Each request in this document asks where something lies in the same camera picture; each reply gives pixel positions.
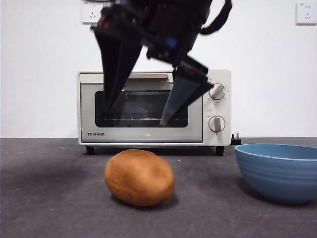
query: silver knob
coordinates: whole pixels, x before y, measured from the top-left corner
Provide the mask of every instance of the silver knob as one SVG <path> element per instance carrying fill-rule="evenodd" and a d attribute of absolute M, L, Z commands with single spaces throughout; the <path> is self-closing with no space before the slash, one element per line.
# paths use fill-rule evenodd
<path fill-rule="evenodd" d="M 222 117 L 213 117 L 209 120 L 209 128 L 215 133 L 221 132 L 224 130 L 225 120 Z"/>
<path fill-rule="evenodd" d="M 222 99 L 225 94 L 226 94 L 226 90 L 225 90 L 224 86 L 220 83 L 215 83 L 213 85 L 213 88 L 211 90 L 209 90 L 209 95 L 214 100 Z"/>

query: wall outlet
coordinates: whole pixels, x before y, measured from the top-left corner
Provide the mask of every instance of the wall outlet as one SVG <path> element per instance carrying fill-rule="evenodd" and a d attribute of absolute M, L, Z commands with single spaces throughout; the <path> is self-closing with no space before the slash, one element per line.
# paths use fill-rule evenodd
<path fill-rule="evenodd" d="M 317 24 L 317 2 L 297 3 L 296 24 Z"/>
<path fill-rule="evenodd" d="M 81 3 L 81 20 L 83 23 L 98 23 L 100 11 L 104 7 L 103 2 L 82 1 Z"/>

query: plastic bowl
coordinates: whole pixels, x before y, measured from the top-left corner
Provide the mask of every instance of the plastic bowl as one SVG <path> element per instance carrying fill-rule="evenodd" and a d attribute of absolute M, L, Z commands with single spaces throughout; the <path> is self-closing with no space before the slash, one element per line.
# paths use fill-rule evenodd
<path fill-rule="evenodd" d="M 301 204 L 317 198 L 317 148 L 245 144 L 235 153 L 246 182 L 267 199 Z"/>

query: table surface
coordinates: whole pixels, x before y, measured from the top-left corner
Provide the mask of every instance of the table surface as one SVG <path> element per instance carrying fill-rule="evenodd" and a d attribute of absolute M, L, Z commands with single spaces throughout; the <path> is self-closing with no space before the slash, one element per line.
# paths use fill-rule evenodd
<path fill-rule="evenodd" d="M 243 143 L 317 146 L 317 138 L 243 138 Z M 317 199 L 265 200 L 243 180 L 234 146 L 148 149 L 171 164 L 174 195 L 138 208 L 113 197 L 107 161 L 122 148 L 85 155 L 76 139 L 1 139 L 3 238 L 316 238 Z"/>

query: oven window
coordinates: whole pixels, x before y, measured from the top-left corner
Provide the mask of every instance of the oven window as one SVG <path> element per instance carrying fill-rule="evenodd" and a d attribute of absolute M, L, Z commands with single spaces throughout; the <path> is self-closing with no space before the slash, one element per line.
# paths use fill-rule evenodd
<path fill-rule="evenodd" d="M 95 93 L 97 127 L 161 127 L 159 122 L 170 91 L 122 91 L 111 114 L 103 111 L 104 92 Z M 186 127 L 188 107 L 182 109 L 166 127 Z"/>

